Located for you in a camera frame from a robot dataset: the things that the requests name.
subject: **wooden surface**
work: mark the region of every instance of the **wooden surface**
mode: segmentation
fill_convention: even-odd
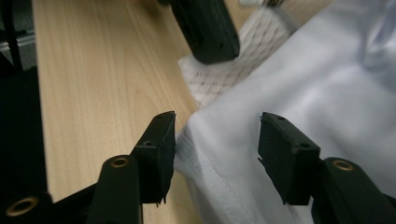
[[[129,154],[151,119],[196,110],[177,60],[190,53],[169,7],[154,0],[34,0],[49,191],[54,201],[97,181],[102,163]],[[228,3],[237,27],[251,9]],[[145,223],[199,223],[175,174],[167,204]]]

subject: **black mechanical part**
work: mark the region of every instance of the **black mechanical part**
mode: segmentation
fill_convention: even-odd
[[[131,155],[106,161],[97,184],[57,203],[46,190],[36,190],[35,185],[20,190],[14,188],[18,182],[1,175],[6,181],[1,195],[10,196],[1,198],[0,223],[143,223],[141,204],[160,203],[170,188],[175,118],[173,111],[156,116]]]
[[[287,119],[262,114],[259,159],[283,203],[308,205],[320,148]]]
[[[221,63],[239,55],[239,38],[222,0],[160,0],[170,2],[192,54],[201,63]]]
[[[396,223],[396,210],[357,164],[328,158],[319,171],[321,185],[315,189],[324,188],[336,223]],[[315,201],[318,198],[315,193],[313,197]],[[321,216],[317,218],[316,223],[324,220]]]
[[[174,173],[175,119],[173,111],[154,117],[131,153],[139,166],[141,203],[166,202]]]
[[[96,184],[87,224],[143,223],[139,190],[134,156],[107,160]]]
[[[312,196],[316,224],[396,223],[393,198],[382,194],[355,163],[318,158],[319,147],[286,119],[262,114],[259,154],[284,203]]]

